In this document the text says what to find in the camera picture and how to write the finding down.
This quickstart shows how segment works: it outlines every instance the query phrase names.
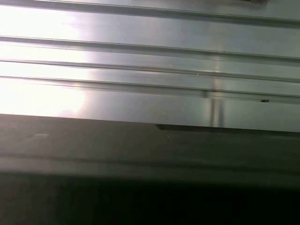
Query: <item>aluminum panel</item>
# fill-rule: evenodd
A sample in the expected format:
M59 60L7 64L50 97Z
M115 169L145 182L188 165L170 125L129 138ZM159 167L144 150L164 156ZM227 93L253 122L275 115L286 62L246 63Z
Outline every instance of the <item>aluminum panel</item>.
M296 66L45 47L0 45L0 59L5 61L167 71L266 80L296 82L300 80L300 68Z
M269 17L299 20L298 0L270 0L267 5L256 5L236 0L54 0L90 4L107 4L142 8L186 10L213 14Z
M43 78L56 85L59 80L177 87L185 89L222 90L270 95L300 96L300 84L292 82L250 80L240 78L201 76L193 74L163 73L137 70L68 67L31 63L0 62L4 77Z
M0 36L300 56L300 31L290 28L7 6L0 21Z
M300 105L4 82L0 113L300 132Z

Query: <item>metal rail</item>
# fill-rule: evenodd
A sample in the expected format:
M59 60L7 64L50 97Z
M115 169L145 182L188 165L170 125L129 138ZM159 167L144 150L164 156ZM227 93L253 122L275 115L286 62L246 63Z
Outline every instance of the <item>metal rail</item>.
M0 113L300 132L279 2L0 0Z

